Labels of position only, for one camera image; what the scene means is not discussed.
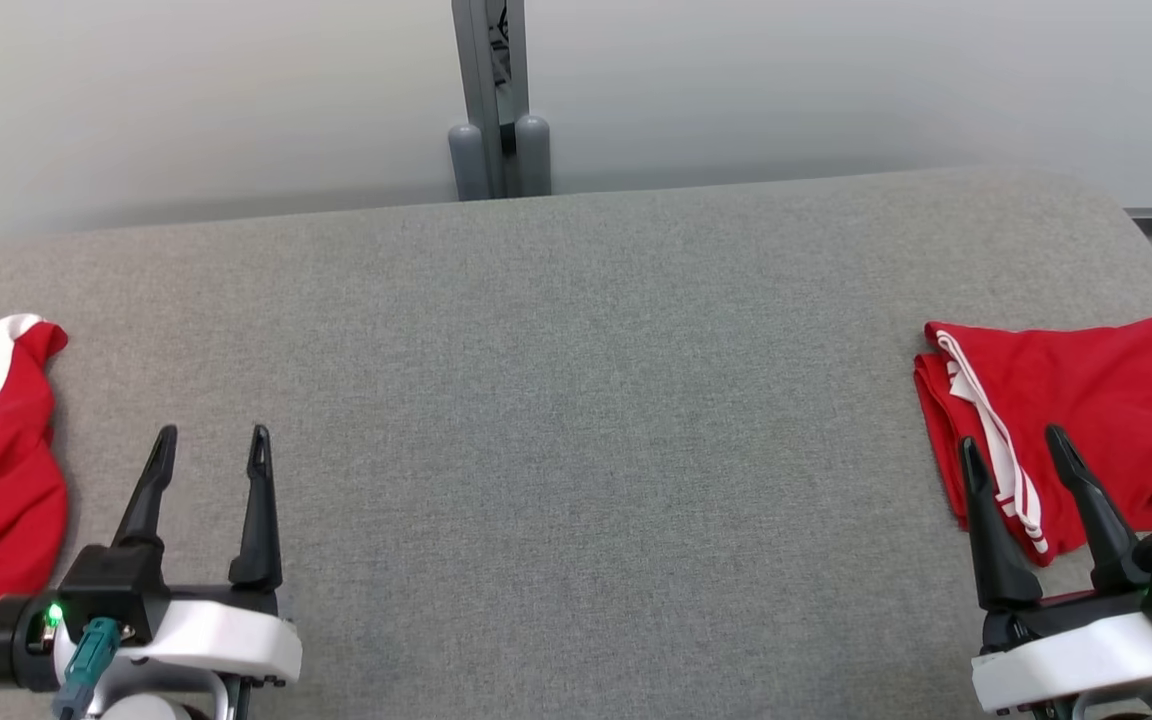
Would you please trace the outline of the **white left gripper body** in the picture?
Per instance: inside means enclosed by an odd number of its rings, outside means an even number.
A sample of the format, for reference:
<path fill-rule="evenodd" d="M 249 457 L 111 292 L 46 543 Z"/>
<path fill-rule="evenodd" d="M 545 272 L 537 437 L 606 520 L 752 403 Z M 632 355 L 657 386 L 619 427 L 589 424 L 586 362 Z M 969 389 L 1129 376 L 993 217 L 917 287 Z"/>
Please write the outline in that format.
<path fill-rule="evenodd" d="M 0 598 L 0 688 L 58 691 L 77 652 L 69 612 L 52 594 Z M 154 641 L 120 643 L 97 694 L 215 691 L 233 682 L 289 685 L 303 646 L 287 620 L 209 600 L 174 600 Z"/>

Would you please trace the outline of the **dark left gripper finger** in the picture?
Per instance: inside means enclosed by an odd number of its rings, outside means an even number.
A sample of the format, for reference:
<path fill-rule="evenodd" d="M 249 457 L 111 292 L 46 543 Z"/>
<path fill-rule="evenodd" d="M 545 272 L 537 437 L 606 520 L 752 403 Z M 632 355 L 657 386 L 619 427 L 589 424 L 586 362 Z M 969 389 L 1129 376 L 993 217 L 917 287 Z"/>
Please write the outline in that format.
<path fill-rule="evenodd" d="M 255 425 L 247 457 L 247 511 L 228 579 L 234 591 L 276 591 L 283 583 L 270 430 Z"/>
<path fill-rule="evenodd" d="M 157 524 L 164 492 L 172 483 L 177 441 L 177 425 L 164 425 L 157 433 L 154 446 L 141 471 L 141 479 L 132 488 L 131 500 L 116 529 L 113 539 L 115 547 L 164 548 L 162 539 L 157 533 Z"/>

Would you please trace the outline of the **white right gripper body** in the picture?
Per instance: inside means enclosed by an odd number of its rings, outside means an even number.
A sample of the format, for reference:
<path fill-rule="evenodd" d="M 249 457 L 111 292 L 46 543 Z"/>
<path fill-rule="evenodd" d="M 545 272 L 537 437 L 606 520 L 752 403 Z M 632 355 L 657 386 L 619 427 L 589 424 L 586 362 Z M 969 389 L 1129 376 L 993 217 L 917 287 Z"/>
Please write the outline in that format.
<path fill-rule="evenodd" d="M 1135 594 L 1075 593 L 988 611 L 972 684 L 990 714 L 1085 714 L 1139 700 L 1152 712 L 1152 621 Z"/>

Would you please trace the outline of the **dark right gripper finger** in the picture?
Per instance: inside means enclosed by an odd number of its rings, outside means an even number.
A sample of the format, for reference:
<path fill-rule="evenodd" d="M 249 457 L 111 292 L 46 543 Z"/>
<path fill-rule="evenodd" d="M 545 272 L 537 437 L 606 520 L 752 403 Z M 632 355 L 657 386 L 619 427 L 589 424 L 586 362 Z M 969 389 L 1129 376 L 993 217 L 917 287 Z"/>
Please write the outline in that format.
<path fill-rule="evenodd" d="M 995 478 L 972 437 L 958 444 L 964 480 L 967 532 L 975 574 L 975 592 L 983 611 L 1029 609 L 1043 600 L 1036 575 L 1024 564 L 1005 514 L 998 509 Z"/>
<path fill-rule="evenodd" d="M 1149 585 L 1149 573 L 1134 561 L 1137 535 L 1126 523 L 1123 514 L 1097 475 L 1076 450 L 1068 433 L 1060 425 L 1044 429 L 1053 469 L 1074 498 L 1076 511 L 1091 551 L 1093 568 L 1092 588 L 1098 593 L 1142 591 Z"/>

